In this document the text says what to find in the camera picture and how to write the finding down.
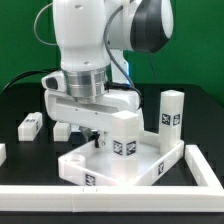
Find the white border frame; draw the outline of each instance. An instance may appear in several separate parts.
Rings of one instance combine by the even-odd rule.
[[[195,187],[0,186],[1,211],[224,212],[224,190],[195,145],[186,146]]]

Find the white rectangular block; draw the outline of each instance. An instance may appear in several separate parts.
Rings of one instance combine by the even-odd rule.
[[[18,127],[19,141],[33,141],[43,125],[42,114],[30,113]]]
[[[129,157],[137,153],[140,120],[129,111],[114,113],[112,116],[111,140],[116,155]]]
[[[67,142],[71,135],[71,125],[58,121],[54,126],[53,132],[55,142]]]
[[[5,144],[0,144],[0,166],[4,163],[5,160],[6,160]]]
[[[169,90],[161,94],[159,142],[161,155],[180,142],[184,93]]]

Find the white cube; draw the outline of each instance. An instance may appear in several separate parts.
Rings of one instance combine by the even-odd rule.
[[[71,135],[71,125],[58,121],[54,126],[53,132],[55,142],[67,142]]]
[[[115,178],[127,181],[137,176],[138,162],[139,159],[137,155],[125,159],[113,155],[111,159],[111,173]]]

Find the tall white block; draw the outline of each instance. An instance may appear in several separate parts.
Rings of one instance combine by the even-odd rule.
[[[43,125],[42,114],[30,113],[18,127],[19,141],[33,141]]]
[[[139,135],[139,116],[121,111],[112,116],[111,139],[113,152],[124,158],[136,154]]]
[[[138,172],[140,119],[137,114],[121,111],[112,117],[112,148],[111,173],[120,180],[135,177]]]
[[[160,154],[169,152],[180,142],[184,93],[169,90],[161,93],[159,142]]]

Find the black and white tag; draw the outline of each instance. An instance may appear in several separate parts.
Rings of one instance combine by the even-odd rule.
[[[158,175],[163,173],[163,171],[164,171],[164,162],[160,163],[158,166]]]
[[[28,119],[25,120],[25,122],[26,123],[34,123],[34,122],[36,122],[36,120],[37,119],[30,119],[30,118],[28,118]]]
[[[96,177],[86,174],[86,185],[87,186],[96,186]]]
[[[122,156],[123,155],[123,144],[117,141],[114,141],[113,145],[114,153]]]
[[[130,156],[136,153],[136,141],[130,142],[126,147],[126,155]]]
[[[180,124],[180,114],[177,114],[173,117],[173,126]]]
[[[170,126],[171,124],[171,116],[168,114],[162,113],[162,124]]]

